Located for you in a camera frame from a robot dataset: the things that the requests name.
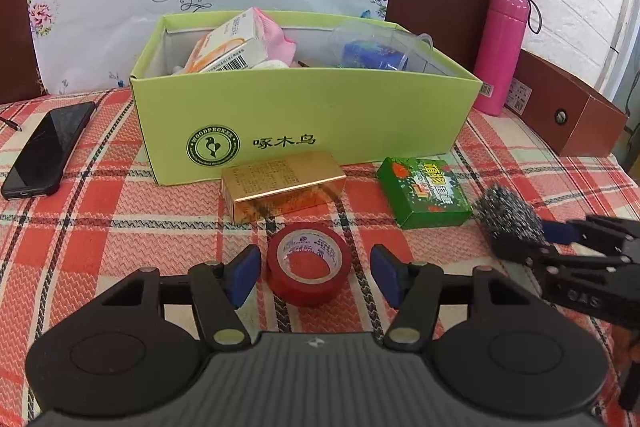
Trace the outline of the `red tape roll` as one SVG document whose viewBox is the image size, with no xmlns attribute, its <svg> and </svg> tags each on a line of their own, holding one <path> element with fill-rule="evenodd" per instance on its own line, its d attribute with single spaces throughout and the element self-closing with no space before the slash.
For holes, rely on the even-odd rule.
<svg viewBox="0 0 640 427">
<path fill-rule="evenodd" d="M 287 225 L 269 243 L 266 281 L 274 295 L 296 307 L 329 303 L 350 269 L 344 239 L 324 225 Z"/>
</svg>

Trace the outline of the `green printed box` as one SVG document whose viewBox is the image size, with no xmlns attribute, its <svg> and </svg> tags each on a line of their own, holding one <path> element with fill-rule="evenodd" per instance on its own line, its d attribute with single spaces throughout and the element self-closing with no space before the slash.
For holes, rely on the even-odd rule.
<svg viewBox="0 0 640 427">
<path fill-rule="evenodd" d="M 443 160 L 387 157 L 376 175 L 403 230 L 458 227 L 472 215 L 456 176 Z"/>
</svg>

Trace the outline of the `gold rectangular box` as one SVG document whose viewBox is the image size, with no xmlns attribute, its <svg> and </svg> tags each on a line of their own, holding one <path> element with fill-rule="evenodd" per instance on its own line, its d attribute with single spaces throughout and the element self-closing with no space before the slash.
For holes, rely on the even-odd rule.
<svg viewBox="0 0 640 427">
<path fill-rule="evenodd" d="M 222 170 L 221 190 L 235 225 L 340 198 L 346 174 L 326 152 L 301 153 Z"/>
</svg>

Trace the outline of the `blue gum container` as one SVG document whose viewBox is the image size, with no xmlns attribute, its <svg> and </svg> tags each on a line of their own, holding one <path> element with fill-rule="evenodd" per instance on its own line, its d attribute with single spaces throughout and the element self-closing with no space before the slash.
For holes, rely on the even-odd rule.
<svg viewBox="0 0 640 427">
<path fill-rule="evenodd" d="M 341 58 L 341 66 L 347 68 L 405 70 L 407 63 L 405 53 L 372 40 L 346 43 Z"/>
</svg>

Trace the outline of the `white orange medicine box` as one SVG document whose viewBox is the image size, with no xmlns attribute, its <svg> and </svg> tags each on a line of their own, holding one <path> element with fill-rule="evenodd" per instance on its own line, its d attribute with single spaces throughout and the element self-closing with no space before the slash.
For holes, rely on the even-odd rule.
<svg viewBox="0 0 640 427">
<path fill-rule="evenodd" d="M 198 40 L 183 72 L 250 69 L 267 60 L 264 23 L 255 9 L 248 9 Z"/>
</svg>

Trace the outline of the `white and pink glove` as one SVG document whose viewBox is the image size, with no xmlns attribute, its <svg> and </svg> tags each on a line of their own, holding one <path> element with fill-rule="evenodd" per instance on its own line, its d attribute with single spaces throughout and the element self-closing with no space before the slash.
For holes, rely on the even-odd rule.
<svg viewBox="0 0 640 427">
<path fill-rule="evenodd" d="M 284 30 L 265 12 L 254 8 L 254 14 L 257 17 L 258 22 L 262 24 L 264 43 L 269 60 L 277 60 L 284 63 L 286 66 L 291 66 L 294 62 L 296 43 L 290 40 L 285 35 Z"/>
</svg>

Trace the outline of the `brown cardboard box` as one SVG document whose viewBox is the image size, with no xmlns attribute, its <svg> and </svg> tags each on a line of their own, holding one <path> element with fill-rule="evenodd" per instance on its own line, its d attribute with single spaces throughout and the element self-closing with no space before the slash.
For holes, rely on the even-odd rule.
<svg viewBox="0 0 640 427">
<path fill-rule="evenodd" d="M 610 155 L 627 122 L 625 113 L 589 84 L 525 50 L 506 107 L 561 157 Z"/>
</svg>

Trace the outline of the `plaid bed sheet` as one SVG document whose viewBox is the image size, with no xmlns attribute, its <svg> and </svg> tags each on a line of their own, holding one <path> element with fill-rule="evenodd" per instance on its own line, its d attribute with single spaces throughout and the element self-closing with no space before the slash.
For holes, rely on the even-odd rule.
<svg viewBox="0 0 640 427">
<path fill-rule="evenodd" d="M 32 342 L 128 273 L 155 267 L 182 274 L 192 265 L 265 246 L 294 223 L 321 223 L 344 239 L 352 271 L 326 306 L 298 309 L 259 283 L 240 315 L 251 332 L 352 332 L 382 335 L 393 320 L 369 269 L 382 244 L 407 262 L 432 262 L 466 274 L 491 262 L 474 221 L 457 228 L 398 228 L 376 169 L 350 166 L 338 202 L 254 225 L 232 225 L 218 182 L 164 187 L 153 179 L 132 95 L 98 92 L 98 106 L 50 196 L 1 205 L 1 421 L 21 426 L 38 412 L 24 375 Z M 501 184 L 540 217 L 639 216 L 638 185 L 614 157 L 559 158 L 511 113 L 472 113 L 445 157 L 468 199 Z"/>
</svg>

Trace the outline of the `light green cardboard storage box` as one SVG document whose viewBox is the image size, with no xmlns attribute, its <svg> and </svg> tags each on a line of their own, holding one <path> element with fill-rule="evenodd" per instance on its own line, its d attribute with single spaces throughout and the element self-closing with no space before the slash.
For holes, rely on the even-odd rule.
<svg viewBox="0 0 640 427">
<path fill-rule="evenodd" d="M 482 87 L 435 48 L 438 72 L 338 67 L 329 49 L 332 30 L 368 19 L 292 11 L 271 18 L 296 43 L 294 67 L 177 74 L 198 39 L 230 18 L 230 12 L 163 16 L 131 72 L 159 184 L 213 180 L 230 166 L 314 150 L 342 165 L 443 154 Z"/>
</svg>

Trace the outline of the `pink thermos bottle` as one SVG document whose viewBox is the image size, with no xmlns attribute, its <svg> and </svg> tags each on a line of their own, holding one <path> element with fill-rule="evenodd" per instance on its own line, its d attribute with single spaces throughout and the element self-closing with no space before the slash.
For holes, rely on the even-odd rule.
<svg viewBox="0 0 640 427">
<path fill-rule="evenodd" d="M 520 57 L 530 14 L 529 0 L 490 0 L 473 74 L 483 83 L 474 107 L 497 116 Z"/>
</svg>

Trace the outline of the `black smartphone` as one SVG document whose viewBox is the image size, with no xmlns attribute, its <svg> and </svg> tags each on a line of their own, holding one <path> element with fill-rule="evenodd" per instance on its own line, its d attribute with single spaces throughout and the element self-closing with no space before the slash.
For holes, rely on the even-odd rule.
<svg viewBox="0 0 640 427">
<path fill-rule="evenodd" d="M 1 195 L 16 199 L 58 191 L 67 161 L 95 110 L 93 101 L 51 109 L 15 159 Z"/>
</svg>

